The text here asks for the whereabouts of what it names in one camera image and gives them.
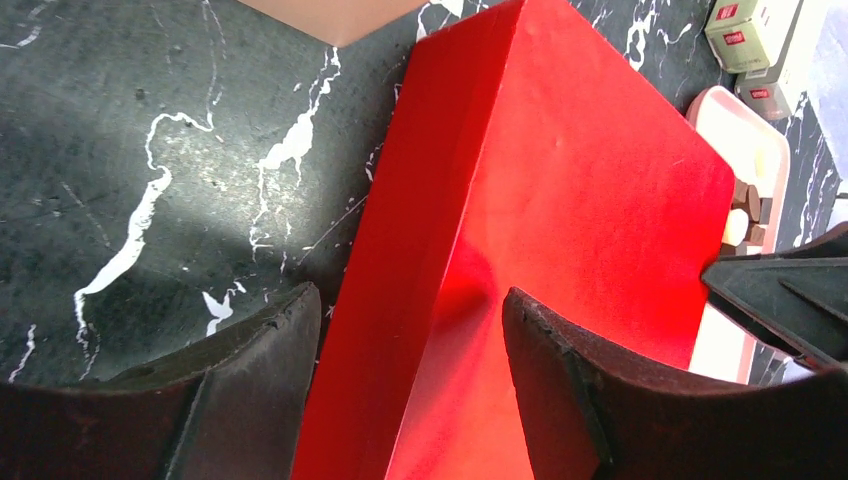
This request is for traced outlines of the red tin lid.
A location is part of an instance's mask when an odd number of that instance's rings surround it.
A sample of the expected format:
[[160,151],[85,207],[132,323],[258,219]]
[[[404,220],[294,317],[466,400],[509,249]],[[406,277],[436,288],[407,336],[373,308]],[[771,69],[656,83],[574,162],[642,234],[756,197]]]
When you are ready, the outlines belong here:
[[565,1],[506,1],[418,42],[293,477],[530,478],[509,289],[686,369],[733,185]]

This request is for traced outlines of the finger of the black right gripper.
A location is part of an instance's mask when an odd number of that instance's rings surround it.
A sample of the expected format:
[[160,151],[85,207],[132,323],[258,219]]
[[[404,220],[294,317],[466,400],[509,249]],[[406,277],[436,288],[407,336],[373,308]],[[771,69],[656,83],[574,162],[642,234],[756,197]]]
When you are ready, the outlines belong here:
[[847,365],[847,224],[772,254],[722,256],[704,270],[708,303],[810,370]]

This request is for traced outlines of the pink plastic tray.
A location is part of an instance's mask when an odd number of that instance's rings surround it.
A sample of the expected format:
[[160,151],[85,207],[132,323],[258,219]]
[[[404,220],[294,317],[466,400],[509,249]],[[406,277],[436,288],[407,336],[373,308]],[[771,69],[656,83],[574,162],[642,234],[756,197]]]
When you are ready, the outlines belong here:
[[[790,153],[785,136],[722,86],[702,91],[686,119],[725,160],[736,177],[772,199],[762,246],[746,252],[771,254],[777,247],[786,196]],[[757,341],[724,314],[707,305],[689,371],[718,380],[749,381]]]

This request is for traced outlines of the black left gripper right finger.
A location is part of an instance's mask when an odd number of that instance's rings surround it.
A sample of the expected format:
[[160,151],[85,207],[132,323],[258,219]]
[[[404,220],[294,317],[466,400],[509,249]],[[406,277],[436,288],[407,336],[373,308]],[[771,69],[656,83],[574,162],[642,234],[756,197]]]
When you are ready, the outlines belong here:
[[506,351],[537,479],[843,479],[847,373],[753,387],[657,362],[518,288]]

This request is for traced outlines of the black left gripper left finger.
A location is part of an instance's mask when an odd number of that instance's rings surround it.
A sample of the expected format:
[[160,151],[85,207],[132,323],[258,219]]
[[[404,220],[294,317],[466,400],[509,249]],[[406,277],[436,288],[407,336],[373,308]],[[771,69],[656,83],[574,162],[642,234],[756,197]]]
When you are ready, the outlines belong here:
[[321,329],[303,283],[106,381],[3,383],[5,479],[287,479]]

